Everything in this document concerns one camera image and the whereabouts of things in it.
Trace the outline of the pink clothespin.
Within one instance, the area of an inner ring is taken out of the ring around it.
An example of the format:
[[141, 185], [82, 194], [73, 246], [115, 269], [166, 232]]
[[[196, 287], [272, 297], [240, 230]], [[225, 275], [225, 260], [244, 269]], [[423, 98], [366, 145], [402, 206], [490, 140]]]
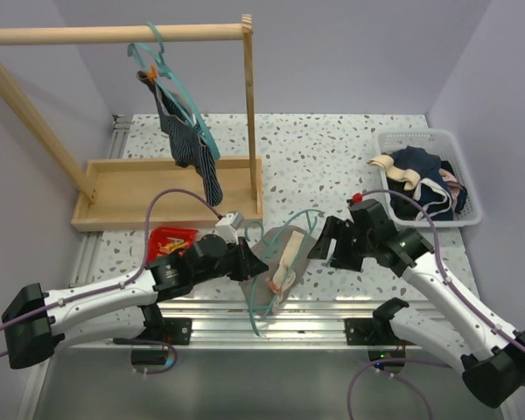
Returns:
[[286, 278], [284, 276], [279, 276], [277, 278], [268, 278], [267, 285], [269, 289], [276, 295], [284, 294], [284, 284], [286, 283]]

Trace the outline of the beige grey underwear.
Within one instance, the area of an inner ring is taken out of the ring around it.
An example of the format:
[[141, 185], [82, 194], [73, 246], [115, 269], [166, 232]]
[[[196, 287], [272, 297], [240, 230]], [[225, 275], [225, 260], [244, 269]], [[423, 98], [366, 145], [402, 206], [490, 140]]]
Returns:
[[[307, 254], [316, 243], [316, 239], [304, 229], [290, 225], [284, 227], [272, 249], [269, 249], [279, 230], [280, 227], [273, 227], [251, 248], [259, 259], [268, 264], [269, 270], [259, 275], [255, 283], [253, 279], [240, 283], [241, 291], [248, 303], [251, 291], [255, 289], [252, 304], [255, 313], [262, 318], [276, 313], [292, 289], [304, 282], [304, 274], [309, 264]], [[286, 278], [284, 292], [283, 295], [276, 295], [269, 289], [267, 279], [281, 276]]]

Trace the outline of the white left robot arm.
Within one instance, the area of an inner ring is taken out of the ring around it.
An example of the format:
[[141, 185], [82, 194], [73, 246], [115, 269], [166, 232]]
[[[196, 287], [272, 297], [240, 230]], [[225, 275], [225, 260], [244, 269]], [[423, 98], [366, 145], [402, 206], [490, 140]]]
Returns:
[[10, 368], [32, 367], [56, 352], [100, 340], [169, 344], [172, 333], [158, 307], [204, 282], [243, 282], [268, 270], [245, 238], [230, 243], [208, 234], [193, 245], [129, 274], [64, 290], [25, 286], [2, 315]]

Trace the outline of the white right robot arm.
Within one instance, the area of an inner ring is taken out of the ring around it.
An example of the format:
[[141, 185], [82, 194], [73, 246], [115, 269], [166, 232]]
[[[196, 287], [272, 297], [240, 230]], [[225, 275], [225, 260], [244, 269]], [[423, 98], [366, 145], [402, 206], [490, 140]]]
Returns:
[[410, 304], [392, 298], [372, 315], [368, 343], [412, 343], [457, 371], [483, 404], [498, 408], [525, 386], [525, 330], [498, 316], [471, 293], [443, 263], [436, 241], [414, 228], [398, 229], [375, 199], [351, 199], [350, 219], [330, 216], [310, 259], [359, 271], [365, 259], [413, 286], [450, 323], [436, 325]]

